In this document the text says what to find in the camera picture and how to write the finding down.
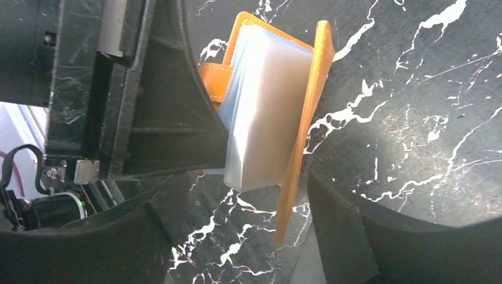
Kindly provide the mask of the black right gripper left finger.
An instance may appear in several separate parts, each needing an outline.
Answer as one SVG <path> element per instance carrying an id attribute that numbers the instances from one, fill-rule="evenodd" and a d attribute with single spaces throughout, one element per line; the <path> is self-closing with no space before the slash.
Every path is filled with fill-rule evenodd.
<path id="1" fill-rule="evenodd" d="M 1 282 L 163 283 L 189 187 L 182 173 L 60 228 L 1 231 Z"/>

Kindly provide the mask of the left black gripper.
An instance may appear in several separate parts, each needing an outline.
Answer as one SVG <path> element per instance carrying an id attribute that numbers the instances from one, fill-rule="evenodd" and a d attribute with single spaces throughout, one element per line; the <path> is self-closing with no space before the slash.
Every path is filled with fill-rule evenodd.
<path id="1" fill-rule="evenodd" d="M 35 190 L 222 167 L 228 133 L 194 60 L 184 1 L 2 1 L 1 101 L 47 108 L 44 146 L 5 157 L 1 206 L 41 227 L 8 190 L 17 153 Z"/>

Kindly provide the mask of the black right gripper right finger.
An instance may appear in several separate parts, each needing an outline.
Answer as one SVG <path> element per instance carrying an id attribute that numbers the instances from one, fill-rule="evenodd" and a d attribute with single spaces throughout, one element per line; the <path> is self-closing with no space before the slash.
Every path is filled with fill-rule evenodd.
<path id="1" fill-rule="evenodd" d="M 501 219 L 449 227 L 398 213 L 310 173 L 327 283 L 500 283 Z"/>

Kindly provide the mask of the orange leather card holder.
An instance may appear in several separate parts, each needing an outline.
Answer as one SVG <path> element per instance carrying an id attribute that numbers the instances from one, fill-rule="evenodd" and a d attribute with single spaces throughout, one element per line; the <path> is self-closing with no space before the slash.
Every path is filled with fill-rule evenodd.
<path id="1" fill-rule="evenodd" d="M 237 14 L 221 63 L 199 73 L 229 132 L 226 158 L 204 173 L 246 192 L 278 185 L 275 241 L 284 239 L 297 196 L 310 122 L 335 55 L 330 23 L 309 45 L 266 21 Z"/>

